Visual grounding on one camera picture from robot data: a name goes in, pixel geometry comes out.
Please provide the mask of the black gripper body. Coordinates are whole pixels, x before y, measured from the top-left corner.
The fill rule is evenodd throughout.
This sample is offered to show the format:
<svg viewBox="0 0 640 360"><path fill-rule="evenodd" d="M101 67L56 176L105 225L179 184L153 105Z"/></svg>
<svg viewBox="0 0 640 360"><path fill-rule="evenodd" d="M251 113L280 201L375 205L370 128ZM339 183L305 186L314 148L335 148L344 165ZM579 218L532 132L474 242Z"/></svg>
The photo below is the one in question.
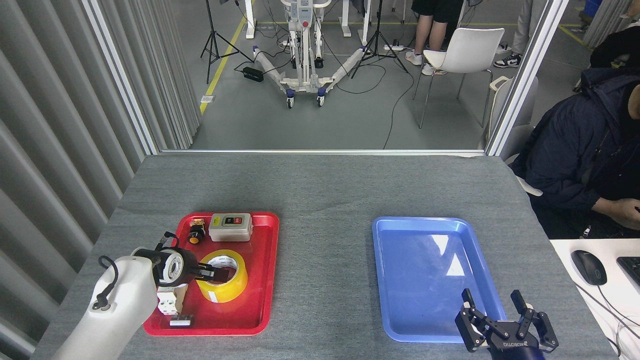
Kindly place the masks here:
<svg viewBox="0 0 640 360"><path fill-rule="evenodd" d="M180 250L183 259L183 269L180 284L188 284L199 275L199 262L197 257L189 250Z"/></svg>
<svg viewBox="0 0 640 360"><path fill-rule="evenodd" d="M525 337L519 339L519 324L514 321L499 321L498 327L509 334L503 339L496 332L486 336L489 353L493 360L544 360L543 352L538 348L539 342L532 333L524 332Z"/></svg>

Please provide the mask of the person's hand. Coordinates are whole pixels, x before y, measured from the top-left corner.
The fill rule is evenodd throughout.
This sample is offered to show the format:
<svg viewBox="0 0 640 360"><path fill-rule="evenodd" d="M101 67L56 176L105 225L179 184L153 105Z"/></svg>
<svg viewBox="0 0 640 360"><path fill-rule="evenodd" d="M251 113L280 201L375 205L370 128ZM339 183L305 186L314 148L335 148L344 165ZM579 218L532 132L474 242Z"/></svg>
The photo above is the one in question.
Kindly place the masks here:
<svg viewBox="0 0 640 360"><path fill-rule="evenodd" d="M638 199L624 198L612 201L610 217L626 228L640 230L639 207Z"/></svg>

